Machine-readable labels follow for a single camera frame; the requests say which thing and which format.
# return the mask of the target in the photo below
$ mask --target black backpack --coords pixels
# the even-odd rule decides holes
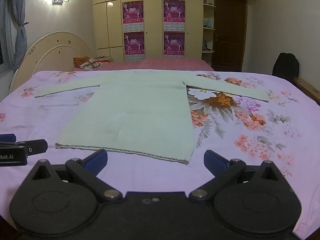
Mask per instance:
[[[280,53],[275,65],[273,66],[272,75],[283,78],[295,85],[293,78],[299,76],[300,64],[292,53]]]

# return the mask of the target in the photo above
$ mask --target cream headboard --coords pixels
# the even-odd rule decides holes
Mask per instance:
[[[50,33],[27,51],[20,68],[16,71],[10,92],[26,82],[34,73],[42,70],[70,71],[73,57],[92,57],[89,47],[69,32]]]

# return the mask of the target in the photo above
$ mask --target purple bedsheet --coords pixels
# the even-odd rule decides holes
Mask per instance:
[[[9,203],[38,159],[61,164],[72,157],[85,158],[92,153],[56,149],[54,143],[65,124],[97,88],[42,98],[34,97],[36,91],[100,73],[42,71],[0,103],[0,134],[14,133],[19,141],[44,138],[49,145],[46,153],[30,156],[27,166],[0,168],[0,215],[9,223],[13,224]],[[189,194],[213,178],[203,164],[207,149],[227,159],[242,159],[249,165],[272,160],[302,204],[295,232],[303,239],[309,236],[320,226],[320,107],[289,82],[277,77],[233,72],[193,73],[218,82],[264,90],[270,101],[188,88],[186,93],[197,142],[188,165],[109,152],[108,165],[98,177],[124,195],[127,191],[185,191]]]

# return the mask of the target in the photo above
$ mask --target light green sweater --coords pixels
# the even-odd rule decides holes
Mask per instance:
[[[195,140],[186,86],[268,101],[256,89],[165,70],[110,72],[42,90],[37,97],[95,86],[100,88],[63,129],[56,147],[188,163]]]

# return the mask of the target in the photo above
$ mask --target window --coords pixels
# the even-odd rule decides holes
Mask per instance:
[[[8,0],[0,0],[0,73],[13,66],[11,14]]]

